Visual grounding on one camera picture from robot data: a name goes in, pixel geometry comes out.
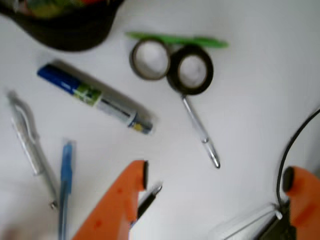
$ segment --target clear pen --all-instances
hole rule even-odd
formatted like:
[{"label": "clear pen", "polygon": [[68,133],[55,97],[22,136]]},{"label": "clear pen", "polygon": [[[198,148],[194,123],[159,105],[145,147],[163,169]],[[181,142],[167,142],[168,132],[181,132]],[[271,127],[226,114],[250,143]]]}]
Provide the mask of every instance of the clear pen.
[{"label": "clear pen", "polygon": [[181,99],[182,99],[183,105],[185,106],[186,111],[188,112],[188,115],[192,121],[194,128],[196,129],[196,131],[198,132],[198,134],[201,138],[201,142],[202,142],[205,150],[207,151],[209,158],[213,162],[214,166],[217,169],[219,169],[220,168],[220,161],[218,159],[217,152],[214,148],[213,143],[211,142],[211,139],[210,139],[207,131],[205,130],[205,128],[201,124],[200,120],[196,116],[195,111],[191,108],[191,105],[187,99],[187,96],[182,95]]},{"label": "clear pen", "polygon": [[17,101],[15,101],[12,96],[9,95],[8,100],[12,115],[12,125],[23,151],[31,164],[33,175],[39,180],[41,185],[44,186],[44,190],[48,196],[49,206],[53,210],[56,210],[58,208],[57,194],[37,151],[36,140],[31,130],[26,111],[20,104],[17,104]]}]

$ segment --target blue pen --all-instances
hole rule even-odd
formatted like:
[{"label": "blue pen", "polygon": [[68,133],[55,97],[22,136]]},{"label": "blue pen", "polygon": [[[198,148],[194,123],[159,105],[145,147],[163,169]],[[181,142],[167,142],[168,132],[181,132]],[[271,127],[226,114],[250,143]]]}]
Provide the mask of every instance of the blue pen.
[{"label": "blue pen", "polygon": [[60,212],[59,212],[59,240],[66,239],[68,196],[72,187],[72,160],[73,146],[68,142],[63,147],[61,165],[61,187],[60,187]]}]

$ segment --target white surface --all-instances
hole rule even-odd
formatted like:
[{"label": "white surface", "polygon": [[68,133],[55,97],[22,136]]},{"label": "white surface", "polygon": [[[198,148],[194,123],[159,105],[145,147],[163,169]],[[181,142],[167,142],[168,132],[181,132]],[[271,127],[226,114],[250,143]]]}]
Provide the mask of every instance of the white surface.
[{"label": "white surface", "polygon": [[[77,141],[70,235],[135,159],[149,160],[150,186],[164,184],[132,230],[134,240],[204,240],[220,223],[274,202],[281,154],[320,104],[319,9],[318,0],[128,0],[108,39],[81,53],[48,49],[1,16],[0,90],[15,90],[31,107],[57,179],[62,138]],[[228,49],[207,49],[214,80],[190,98],[218,151],[220,170],[166,80],[145,82],[132,72],[126,30],[216,36],[230,43]],[[38,78],[37,69],[55,59],[144,105],[158,119],[154,135],[127,129]],[[57,215],[35,185],[4,98],[0,103],[1,228],[15,225],[30,239],[56,239]],[[294,150],[300,155],[292,162],[302,167],[319,164],[316,121]]]}]

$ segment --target pen cap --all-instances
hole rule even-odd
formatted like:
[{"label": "pen cap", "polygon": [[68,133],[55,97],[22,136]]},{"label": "pen cap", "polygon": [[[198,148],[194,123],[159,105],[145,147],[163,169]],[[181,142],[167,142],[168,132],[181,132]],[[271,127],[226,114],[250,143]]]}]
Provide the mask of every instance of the pen cap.
[{"label": "pen cap", "polygon": [[61,165],[61,183],[67,182],[68,193],[71,193],[72,188],[72,155],[73,155],[73,146],[71,142],[68,142],[63,147],[62,152],[62,165]]}]

